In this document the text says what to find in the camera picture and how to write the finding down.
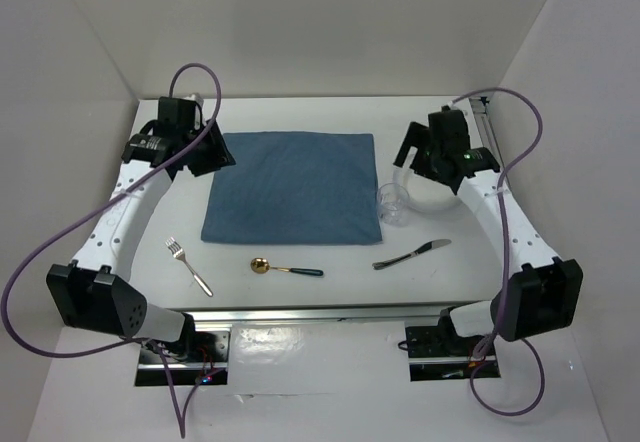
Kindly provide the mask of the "clear plastic cup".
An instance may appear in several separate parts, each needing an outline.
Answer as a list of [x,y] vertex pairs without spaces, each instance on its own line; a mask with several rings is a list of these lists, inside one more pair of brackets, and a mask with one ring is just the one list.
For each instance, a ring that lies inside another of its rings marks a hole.
[[407,222],[409,195],[404,187],[387,183],[377,192],[377,212],[381,222],[401,227]]

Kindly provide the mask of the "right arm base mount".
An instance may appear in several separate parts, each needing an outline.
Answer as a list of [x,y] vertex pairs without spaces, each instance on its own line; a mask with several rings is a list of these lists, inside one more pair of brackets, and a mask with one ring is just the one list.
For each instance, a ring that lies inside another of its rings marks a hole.
[[411,382],[464,380],[474,371],[480,379],[500,378],[494,348],[483,358],[473,355],[481,339],[481,336],[461,338],[455,333],[446,334],[436,326],[409,326],[397,348],[408,357]]

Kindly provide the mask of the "blue cloth napkin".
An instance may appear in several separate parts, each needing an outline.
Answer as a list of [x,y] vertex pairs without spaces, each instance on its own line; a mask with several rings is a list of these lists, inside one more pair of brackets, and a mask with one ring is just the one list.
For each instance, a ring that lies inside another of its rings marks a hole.
[[207,243],[374,245],[382,240],[370,133],[227,133],[235,165],[214,175]]

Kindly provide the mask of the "silver fork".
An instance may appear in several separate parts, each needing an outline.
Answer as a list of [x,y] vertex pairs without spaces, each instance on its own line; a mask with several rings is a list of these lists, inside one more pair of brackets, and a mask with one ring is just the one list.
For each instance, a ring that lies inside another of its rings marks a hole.
[[187,270],[192,275],[194,281],[198,284],[198,286],[204,292],[204,294],[207,297],[212,298],[213,297],[212,289],[204,281],[204,279],[200,276],[200,274],[193,268],[193,266],[188,262],[184,248],[173,237],[167,239],[165,241],[165,245],[168,248],[168,250],[171,252],[172,257],[175,260],[180,261],[187,268]]

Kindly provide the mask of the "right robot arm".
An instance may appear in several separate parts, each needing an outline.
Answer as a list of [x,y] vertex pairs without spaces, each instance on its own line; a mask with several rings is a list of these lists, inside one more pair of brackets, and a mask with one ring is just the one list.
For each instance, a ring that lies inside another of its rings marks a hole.
[[583,271],[564,260],[533,227],[506,186],[506,171],[485,147],[471,145],[462,111],[444,108],[427,124],[412,122],[394,160],[416,175],[448,187],[475,215],[503,265],[500,290],[490,301],[449,309],[436,341],[460,353],[471,337],[496,334],[513,342],[573,323]]

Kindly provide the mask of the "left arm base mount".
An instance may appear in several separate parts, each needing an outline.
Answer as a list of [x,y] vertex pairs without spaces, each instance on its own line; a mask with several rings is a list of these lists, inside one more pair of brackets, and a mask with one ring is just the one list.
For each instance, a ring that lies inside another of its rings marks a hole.
[[[162,344],[158,347],[166,358],[173,383],[178,387],[222,386],[228,382],[228,358],[231,342],[229,328],[215,327],[199,335],[195,347],[185,355],[176,355]],[[139,352],[136,387],[166,387],[164,365],[158,351],[149,343]]]

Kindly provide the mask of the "clear glass plate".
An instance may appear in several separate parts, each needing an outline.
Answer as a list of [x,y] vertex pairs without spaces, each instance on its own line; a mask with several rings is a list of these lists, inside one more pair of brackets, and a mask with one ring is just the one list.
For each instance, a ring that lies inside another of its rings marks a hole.
[[448,187],[419,177],[408,167],[395,167],[393,182],[406,191],[409,207],[419,213],[432,214],[447,211],[461,203]]

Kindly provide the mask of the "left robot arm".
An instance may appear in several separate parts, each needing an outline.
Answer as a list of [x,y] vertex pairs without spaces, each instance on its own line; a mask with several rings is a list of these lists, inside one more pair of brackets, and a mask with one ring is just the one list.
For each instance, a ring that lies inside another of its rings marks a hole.
[[160,134],[151,121],[127,142],[117,186],[89,239],[66,265],[54,264],[46,283],[63,322],[123,339],[153,340],[176,361],[196,352],[192,316],[151,304],[131,283],[135,253],[177,173],[199,177],[233,164],[217,123]]

